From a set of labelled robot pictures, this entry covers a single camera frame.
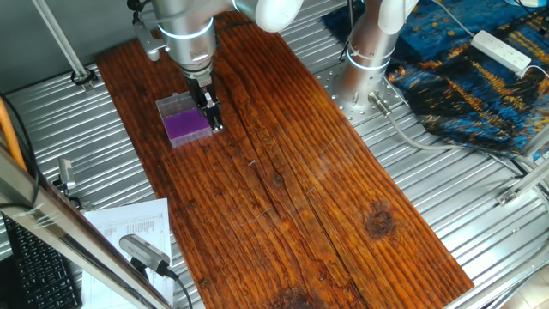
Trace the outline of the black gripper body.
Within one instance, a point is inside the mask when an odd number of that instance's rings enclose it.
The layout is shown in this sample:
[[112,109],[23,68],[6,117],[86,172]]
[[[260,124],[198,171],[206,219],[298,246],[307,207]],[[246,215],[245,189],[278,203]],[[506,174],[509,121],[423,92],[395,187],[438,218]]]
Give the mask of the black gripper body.
[[196,107],[203,116],[210,116],[214,108],[213,80],[209,73],[194,75],[187,79],[189,91]]

